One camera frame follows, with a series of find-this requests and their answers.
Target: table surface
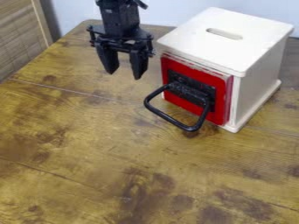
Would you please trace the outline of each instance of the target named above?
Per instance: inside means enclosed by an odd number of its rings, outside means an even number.
[[[187,134],[143,106],[161,85],[159,57],[139,81],[125,54],[108,75],[85,32],[96,22],[0,86],[0,223],[296,224],[299,40],[284,84],[246,128],[231,134],[206,122]],[[145,29],[159,38],[172,28]]]

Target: white wooden box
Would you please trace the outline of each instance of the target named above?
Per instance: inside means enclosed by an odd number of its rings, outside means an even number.
[[[208,8],[157,42],[164,53],[196,69],[234,77],[228,120],[234,133],[279,89],[287,37],[294,26],[219,8]]]

